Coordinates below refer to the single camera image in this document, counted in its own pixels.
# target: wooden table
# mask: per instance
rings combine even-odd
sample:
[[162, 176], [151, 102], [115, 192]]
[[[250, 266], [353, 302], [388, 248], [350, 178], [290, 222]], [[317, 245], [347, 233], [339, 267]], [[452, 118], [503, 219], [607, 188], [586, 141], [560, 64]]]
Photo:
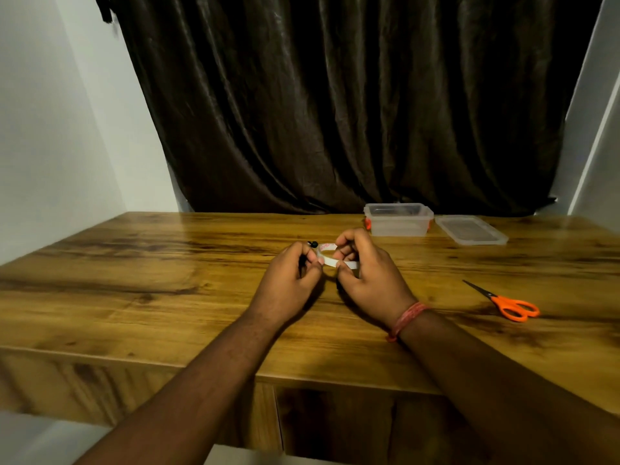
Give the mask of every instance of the wooden table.
[[[436, 225], [424, 238], [375, 241], [421, 300], [620, 413], [620, 238], [579, 218], [486, 220], [506, 246], [459, 246]], [[243, 312], [281, 248], [360, 223], [129, 212], [0, 267], [0, 407], [118, 423]], [[330, 271], [220, 441], [350, 463], [484, 462], [475, 432], [410, 354], [345, 305]], [[531, 301], [542, 317], [510, 322], [463, 278]]]

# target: orange scissor handle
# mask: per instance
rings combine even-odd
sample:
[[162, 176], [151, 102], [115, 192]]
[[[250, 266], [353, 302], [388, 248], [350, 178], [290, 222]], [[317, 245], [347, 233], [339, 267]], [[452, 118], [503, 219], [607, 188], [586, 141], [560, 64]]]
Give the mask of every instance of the orange scissor handle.
[[502, 296], [491, 297], [491, 300], [497, 305], [502, 315], [509, 320], [519, 323], [523, 323], [528, 318], [534, 318], [541, 314], [540, 309], [536, 305], [523, 300], [513, 300]]

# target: hand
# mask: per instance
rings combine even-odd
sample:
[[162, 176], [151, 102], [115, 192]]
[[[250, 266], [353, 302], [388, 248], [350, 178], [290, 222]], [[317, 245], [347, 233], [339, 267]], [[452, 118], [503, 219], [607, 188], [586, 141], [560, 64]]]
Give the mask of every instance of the hand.
[[363, 228], [344, 231], [336, 244], [333, 258], [360, 260], [359, 279], [345, 263], [338, 262], [338, 281], [361, 310], [392, 329], [400, 315], [417, 302], [392, 258], [375, 246]]
[[[306, 262], [299, 273], [299, 259]], [[267, 268], [249, 311], [283, 325], [301, 311], [323, 274], [323, 258], [300, 241], [284, 248]]]

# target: scissor blade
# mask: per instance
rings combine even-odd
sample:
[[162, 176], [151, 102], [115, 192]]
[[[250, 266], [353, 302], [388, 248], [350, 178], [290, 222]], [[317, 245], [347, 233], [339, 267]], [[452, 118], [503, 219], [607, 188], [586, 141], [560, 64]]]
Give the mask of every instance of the scissor blade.
[[471, 282], [465, 281], [465, 279], [463, 279], [463, 282], [465, 282], [468, 286], [476, 289], [478, 292], [480, 292], [482, 295], [484, 295], [488, 299], [490, 299], [491, 297], [495, 297], [495, 294], [493, 294], [492, 292], [489, 292], [488, 290], [478, 287], [477, 285], [474, 285]]

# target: left hand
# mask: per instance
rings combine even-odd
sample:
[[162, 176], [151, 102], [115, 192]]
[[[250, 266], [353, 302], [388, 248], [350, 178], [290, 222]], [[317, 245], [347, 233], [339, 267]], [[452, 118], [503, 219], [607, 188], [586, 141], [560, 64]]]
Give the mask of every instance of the left hand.
[[[300, 276], [302, 256], [306, 257], [306, 265]], [[283, 249], [269, 264], [249, 310], [283, 325], [303, 308], [321, 279], [323, 264], [323, 259], [301, 241]]]

